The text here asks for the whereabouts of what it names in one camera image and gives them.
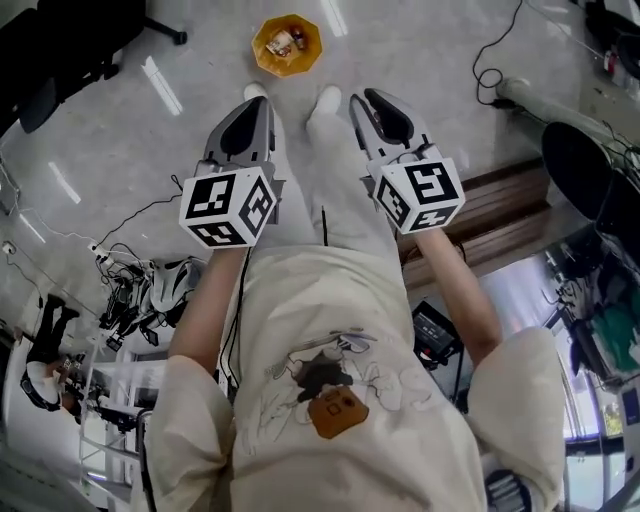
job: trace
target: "white pants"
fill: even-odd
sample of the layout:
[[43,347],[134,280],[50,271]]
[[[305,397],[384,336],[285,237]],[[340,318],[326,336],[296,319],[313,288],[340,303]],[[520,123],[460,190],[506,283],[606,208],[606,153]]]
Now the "white pants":
[[322,209],[330,247],[351,249],[388,261],[400,272],[393,231],[378,211],[360,178],[367,175],[367,159],[354,129],[335,114],[314,114],[307,131],[315,153],[312,204],[307,204],[291,171],[282,120],[275,115],[276,178],[286,180],[277,225],[268,224],[256,250],[293,245],[324,245]]

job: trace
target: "orange bowl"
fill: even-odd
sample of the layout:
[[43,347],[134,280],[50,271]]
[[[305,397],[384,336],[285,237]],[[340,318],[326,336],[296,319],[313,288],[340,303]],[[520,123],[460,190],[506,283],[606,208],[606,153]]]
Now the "orange bowl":
[[[287,57],[279,57],[271,53],[267,49],[267,43],[281,30],[289,31],[293,26],[302,29],[306,43],[305,50],[298,50],[296,45],[292,43],[291,53]],[[251,46],[258,66],[281,78],[309,71],[322,54],[320,30],[316,25],[297,14],[288,14],[265,21],[253,38]]]

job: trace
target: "shelf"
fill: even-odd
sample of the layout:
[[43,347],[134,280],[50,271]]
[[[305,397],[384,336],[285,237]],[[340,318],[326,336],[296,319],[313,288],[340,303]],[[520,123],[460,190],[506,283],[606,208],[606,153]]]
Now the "shelf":
[[94,371],[115,380],[125,380],[137,388],[160,389],[166,360],[132,361],[128,363],[95,363]]
[[129,450],[123,450],[120,448],[113,448],[111,446],[104,446],[100,443],[96,443],[95,441],[92,441],[91,439],[87,439],[86,437],[82,438],[82,440],[85,443],[90,444],[94,448],[98,448],[99,450],[102,450],[103,452],[109,455],[113,455],[114,457],[118,457],[119,459],[122,459],[125,462],[128,462],[130,464],[140,463],[140,457],[135,452],[130,452]]
[[106,492],[110,498],[116,500],[119,504],[129,507],[131,502],[131,486],[120,482],[110,482],[102,477],[86,473],[85,480],[94,487]]

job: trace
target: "foot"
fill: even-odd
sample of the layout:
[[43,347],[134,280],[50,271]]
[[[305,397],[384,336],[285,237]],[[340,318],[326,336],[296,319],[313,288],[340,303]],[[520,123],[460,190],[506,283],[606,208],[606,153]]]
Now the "foot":
[[316,108],[313,109],[311,115],[314,114],[335,114],[338,112],[342,104],[342,91],[335,85],[328,85],[318,96]]
[[64,307],[62,308],[61,316],[68,318],[69,320],[72,320],[74,318],[78,318],[80,316],[80,313],[78,313],[75,309]]
[[260,82],[252,82],[244,88],[244,101],[252,100],[258,96],[269,97],[267,90]]
[[64,304],[64,300],[60,297],[51,294],[47,295],[47,305],[51,305],[53,309],[61,308]]

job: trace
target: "cartoon print on shirt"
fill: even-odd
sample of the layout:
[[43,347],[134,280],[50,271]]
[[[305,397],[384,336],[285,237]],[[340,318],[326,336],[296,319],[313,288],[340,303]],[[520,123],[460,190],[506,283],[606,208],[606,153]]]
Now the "cartoon print on shirt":
[[[423,411],[431,398],[428,376],[421,379],[412,367],[399,374],[371,361],[375,341],[353,330],[331,333],[294,348],[283,361],[266,369],[270,381],[280,384],[265,387],[239,432],[242,452],[254,455],[256,446],[277,441],[290,418],[292,426],[311,423],[320,437],[333,439],[363,423],[372,400],[388,412],[400,411],[406,395],[403,388],[410,392],[405,405]],[[419,364],[415,368],[424,374]]]

